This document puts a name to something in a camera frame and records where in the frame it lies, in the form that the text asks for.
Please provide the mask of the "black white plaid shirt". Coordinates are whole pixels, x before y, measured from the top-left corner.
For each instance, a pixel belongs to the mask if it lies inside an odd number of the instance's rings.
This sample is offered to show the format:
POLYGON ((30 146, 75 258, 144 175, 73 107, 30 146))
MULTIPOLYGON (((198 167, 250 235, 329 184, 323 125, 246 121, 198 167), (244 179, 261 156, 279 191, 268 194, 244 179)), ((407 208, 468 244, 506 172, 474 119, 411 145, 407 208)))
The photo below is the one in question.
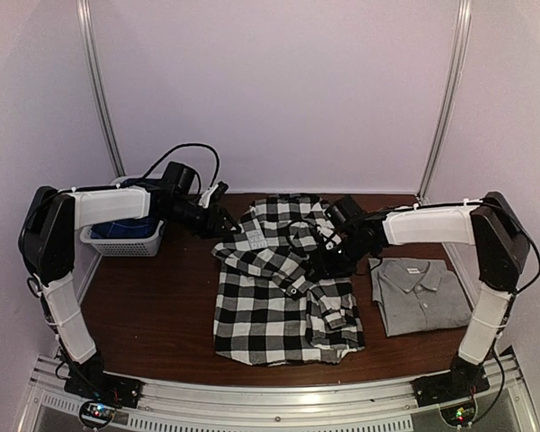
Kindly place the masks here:
POLYGON ((308 279, 309 253, 333 230, 326 208, 310 193, 255 200, 240 232, 213 247, 217 355, 245 365, 336 365, 365 348, 350 279, 308 279))

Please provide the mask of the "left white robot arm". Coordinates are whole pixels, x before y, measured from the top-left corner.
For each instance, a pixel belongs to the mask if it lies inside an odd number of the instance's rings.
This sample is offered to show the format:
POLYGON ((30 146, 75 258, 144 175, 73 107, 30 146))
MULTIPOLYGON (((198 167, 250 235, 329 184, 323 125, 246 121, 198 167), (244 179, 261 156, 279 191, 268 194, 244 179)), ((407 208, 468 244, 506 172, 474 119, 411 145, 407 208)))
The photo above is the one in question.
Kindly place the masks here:
POLYGON ((219 182, 198 200, 163 181, 62 190, 42 186, 36 191, 18 247, 71 376, 91 399, 105 398, 112 382, 104 373, 103 357, 89 334, 74 291, 76 231, 100 223, 153 217, 174 221, 202 239, 224 238, 240 231, 218 204, 227 189, 219 182))

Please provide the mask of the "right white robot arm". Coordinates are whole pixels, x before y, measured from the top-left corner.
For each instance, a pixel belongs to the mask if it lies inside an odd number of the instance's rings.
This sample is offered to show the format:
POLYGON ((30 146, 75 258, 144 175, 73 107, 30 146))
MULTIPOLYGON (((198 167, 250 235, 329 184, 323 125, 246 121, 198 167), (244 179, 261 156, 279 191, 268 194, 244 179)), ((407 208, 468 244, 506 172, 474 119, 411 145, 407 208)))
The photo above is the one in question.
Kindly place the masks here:
POLYGON ((477 382, 487 356, 509 321, 529 256, 540 252, 505 196, 489 192, 477 200, 412 204, 364 211, 345 195, 326 209, 333 232, 341 237, 319 240, 310 252, 307 277, 313 282, 350 276, 358 262, 385 248, 408 244, 461 244, 472 247, 480 291, 463 340, 443 380, 452 397, 464 396, 477 382))

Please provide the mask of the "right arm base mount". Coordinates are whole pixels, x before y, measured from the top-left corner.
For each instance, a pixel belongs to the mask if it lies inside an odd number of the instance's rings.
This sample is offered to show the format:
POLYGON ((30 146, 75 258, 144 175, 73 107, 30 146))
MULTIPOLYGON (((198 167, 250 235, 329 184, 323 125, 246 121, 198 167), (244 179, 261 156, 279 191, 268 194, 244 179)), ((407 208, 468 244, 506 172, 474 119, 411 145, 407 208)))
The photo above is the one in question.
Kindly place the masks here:
POLYGON ((419 407, 469 398, 491 387, 482 369, 477 372, 459 369, 425 375, 415 379, 411 385, 419 407))

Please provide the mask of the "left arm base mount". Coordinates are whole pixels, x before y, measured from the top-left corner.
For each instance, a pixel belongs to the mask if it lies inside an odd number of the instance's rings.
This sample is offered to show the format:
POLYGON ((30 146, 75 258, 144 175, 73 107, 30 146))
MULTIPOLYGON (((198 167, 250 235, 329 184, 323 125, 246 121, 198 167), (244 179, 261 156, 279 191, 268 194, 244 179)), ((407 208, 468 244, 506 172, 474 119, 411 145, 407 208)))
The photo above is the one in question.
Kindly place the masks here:
POLYGON ((138 407, 143 383, 140 380, 104 373, 102 383, 95 389, 80 378, 71 376, 64 384, 68 393, 113 405, 118 408, 138 407))

